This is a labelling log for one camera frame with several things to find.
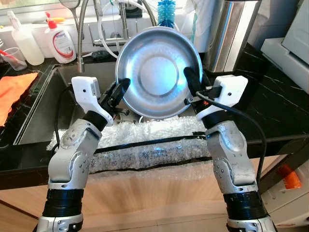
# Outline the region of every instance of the blue brush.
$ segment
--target blue brush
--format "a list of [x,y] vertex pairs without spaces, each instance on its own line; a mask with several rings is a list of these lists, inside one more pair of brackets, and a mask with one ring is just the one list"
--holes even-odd
[[174,28],[176,3],[172,0],[161,0],[158,3],[159,26]]

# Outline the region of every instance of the black cable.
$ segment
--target black cable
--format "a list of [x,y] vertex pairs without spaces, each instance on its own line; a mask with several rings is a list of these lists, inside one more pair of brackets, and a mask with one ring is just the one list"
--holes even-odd
[[59,133],[58,133],[58,114],[59,114],[62,96],[68,90],[72,90],[72,85],[66,87],[64,90],[61,91],[61,93],[58,97],[57,106],[56,106],[54,128],[55,128],[55,134],[56,134],[56,140],[57,140],[57,146],[58,147],[59,147],[59,144],[60,144],[60,138],[59,138]]
[[260,180],[261,180],[262,167],[263,167],[264,158],[265,158],[265,155],[266,155],[266,147],[267,147],[266,136],[265,136],[261,126],[258,124],[258,122],[254,118],[252,118],[250,115],[246,114],[245,112],[242,112],[242,111],[240,111],[238,109],[235,109],[235,108],[232,108],[232,107],[229,107],[229,106],[217,103],[217,102],[207,98],[206,96],[201,94],[199,91],[197,91],[197,96],[199,98],[207,101],[211,105],[217,106],[217,107],[219,107],[221,109],[224,109],[224,110],[226,110],[228,112],[234,113],[236,115],[239,115],[239,116],[242,116],[242,117],[248,119],[249,121],[251,121],[258,128],[258,131],[259,131],[259,133],[261,135],[261,139],[262,139],[262,149],[263,149],[263,153],[262,153],[262,155],[260,157],[259,167],[257,169],[257,174],[256,174],[256,183],[257,183],[257,185],[259,187]]
[[211,84],[207,74],[204,72],[204,70],[203,70],[203,80],[204,80],[206,86],[212,86],[212,84]]
[[38,229],[38,224],[34,227],[32,232],[37,232],[37,229]]
[[52,156],[55,154],[55,150],[56,148],[59,146],[59,144],[55,144],[55,146],[53,146],[52,150],[51,150],[51,153],[52,153]]
[[277,227],[275,226],[275,223],[272,222],[272,224],[274,225],[275,231],[278,232]]

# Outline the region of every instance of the wooden cabinet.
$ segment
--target wooden cabinet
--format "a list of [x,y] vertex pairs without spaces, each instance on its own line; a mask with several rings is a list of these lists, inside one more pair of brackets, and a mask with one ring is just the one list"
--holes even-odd
[[0,232],[31,232],[37,220],[0,203]]
[[[264,168],[276,158],[267,157]],[[252,160],[256,169],[258,160]],[[226,214],[211,162],[104,175],[89,176],[83,198],[85,229]],[[47,186],[8,189],[0,191],[0,200],[40,217],[46,194]]]

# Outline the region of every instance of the orange object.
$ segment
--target orange object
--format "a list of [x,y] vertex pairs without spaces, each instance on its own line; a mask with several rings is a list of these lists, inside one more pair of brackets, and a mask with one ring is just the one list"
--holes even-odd
[[279,175],[283,178],[285,189],[299,189],[301,182],[296,174],[287,164],[278,169]]
[[20,76],[4,76],[0,79],[0,127],[4,126],[12,110],[12,104],[20,98],[37,76],[38,73],[34,72]]
[[55,23],[63,23],[64,21],[66,21],[66,19],[62,17],[53,17],[51,18],[51,20],[54,20]]

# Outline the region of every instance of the stainless steel sink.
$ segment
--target stainless steel sink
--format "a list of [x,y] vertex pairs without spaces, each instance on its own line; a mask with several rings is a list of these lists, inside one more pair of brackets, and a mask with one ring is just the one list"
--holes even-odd
[[[101,93],[115,81],[114,71],[116,62],[86,64],[85,72],[77,72],[76,65],[59,66],[48,75],[24,125],[19,131],[14,145],[47,142],[52,139],[54,132],[54,120],[56,104],[61,91],[68,86],[72,77],[92,76],[98,79]],[[123,101],[119,108],[127,108]],[[67,129],[76,119],[83,117],[84,112],[75,102],[74,95],[66,92],[62,98],[58,128]],[[194,115],[189,108],[182,116]],[[130,111],[129,116],[120,115],[117,121],[137,121],[140,116]]]

